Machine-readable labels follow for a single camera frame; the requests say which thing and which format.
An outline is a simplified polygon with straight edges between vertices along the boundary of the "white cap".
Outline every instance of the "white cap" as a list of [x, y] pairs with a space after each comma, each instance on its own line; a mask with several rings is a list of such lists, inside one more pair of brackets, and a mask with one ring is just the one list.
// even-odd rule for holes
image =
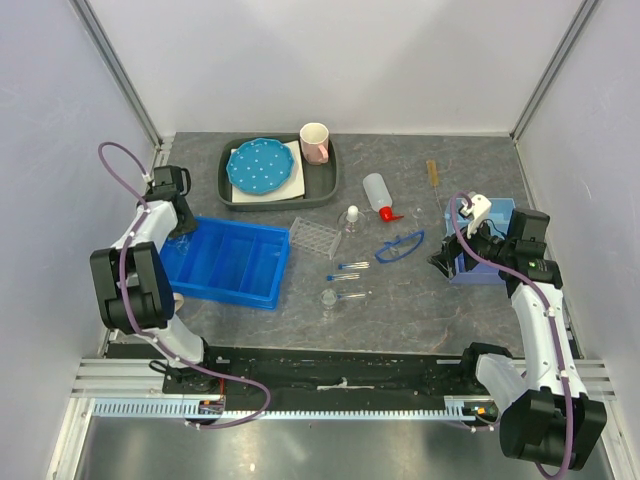
[[358, 207], [351, 205], [347, 209], [347, 222], [355, 222], [358, 220]]

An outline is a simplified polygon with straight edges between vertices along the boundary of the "gray tabletop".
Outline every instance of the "gray tabletop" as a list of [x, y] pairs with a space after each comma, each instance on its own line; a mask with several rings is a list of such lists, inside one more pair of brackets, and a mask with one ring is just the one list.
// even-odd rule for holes
[[[333, 261], [292, 249], [277, 310], [186, 299], [184, 323], [213, 345], [369, 350], [460, 354], [472, 341], [508, 347], [523, 355], [520, 328], [504, 287], [454, 286], [427, 262], [444, 236], [442, 212], [428, 182], [426, 160], [437, 162], [438, 196], [446, 207], [458, 190], [487, 197], [512, 197], [527, 205], [518, 159], [509, 138], [333, 135], [341, 184], [326, 206], [282, 212], [231, 212], [218, 201], [217, 170], [224, 146], [247, 133], [179, 133], [169, 163], [187, 167], [193, 188], [187, 201], [195, 215], [290, 227], [300, 216], [336, 227], [339, 215], [357, 205], [367, 216], [367, 230], [343, 239]], [[382, 174], [393, 209], [406, 217], [384, 224], [372, 212], [362, 187], [369, 173]], [[415, 208], [424, 217], [412, 216]], [[385, 241], [419, 229], [423, 244], [409, 257], [379, 265], [373, 253]], [[338, 263], [369, 260], [359, 280], [327, 282]], [[371, 292], [366, 300], [340, 301], [332, 310], [320, 293]]]

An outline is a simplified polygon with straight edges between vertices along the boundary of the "white wall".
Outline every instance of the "white wall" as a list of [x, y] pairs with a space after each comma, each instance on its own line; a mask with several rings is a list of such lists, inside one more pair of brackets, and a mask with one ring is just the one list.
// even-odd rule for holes
[[605, 360], [640, 456], [640, 3], [601, 2], [521, 151], [578, 333]]
[[0, 476], [31, 480], [46, 473], [80, 357], [98, 348], [89, 255], [134, 212], [96, 147], [112, 139], [147, 161], [152, 148], [69, 2], [10, 3], [0, 16]]
[[580, 0], [91, 0], [162, 134], [508, 132]]

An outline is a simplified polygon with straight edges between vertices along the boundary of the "divided blue container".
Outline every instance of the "divided blue container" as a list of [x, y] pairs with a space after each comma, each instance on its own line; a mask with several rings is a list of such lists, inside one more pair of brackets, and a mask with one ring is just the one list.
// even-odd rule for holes
[[160, 259], [175, 292], [274, 310], [289, 258], [289, 231], [197, 217], [198, 229], [168, 240]]
[[[511, 212], [516, 208], [516, 203], [513, 198], [490, 198], [491, 212], [489, 218], [493, 220], [494, 226], [489, 223], [491, 228], [491, 234], [498, 237], [502, 237], [502, 234], [496, 231], [496, 228], [503, 233], [507, 233], [509, 228], [509, 222], [511, 221]], [[456, 211], [462, 207], [462, 199], [457, 200]], [[447, 210], [444, 214], [444, 221], [447, 225], [447, 236], [453, 235], [453, 222], [451, 221], [451, 201], [447, 205]], [[466, 227], [469, 221], [458, 214], [458, 225], [460, 228]], [[456, 258], [456, 275], [451, 279], [453, 284], [473, 284], [473, 285], [504, 285], [504, 280], [498, 276], [498, 270], [488, 267], [486, 265], [476, 265], [470, 271], [464, 269], [464, 258], [460, 255]]]

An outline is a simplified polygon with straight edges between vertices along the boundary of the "small glass bottle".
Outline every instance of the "small glass bottle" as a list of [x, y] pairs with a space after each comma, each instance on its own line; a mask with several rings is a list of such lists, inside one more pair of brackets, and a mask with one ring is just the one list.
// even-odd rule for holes
[[338, 219], [338, 230], [347, 237], [361, 234], [366, 226], [367, 217], [355, 205], [351, 205]]
[[340, 300], [352, 300], [358, 298], [367, 298], [367, 292], [357, 293], [336, 293], [332, 288], [327, 288], [320, 294], [320, 302], [325, 310], [331, 310]]

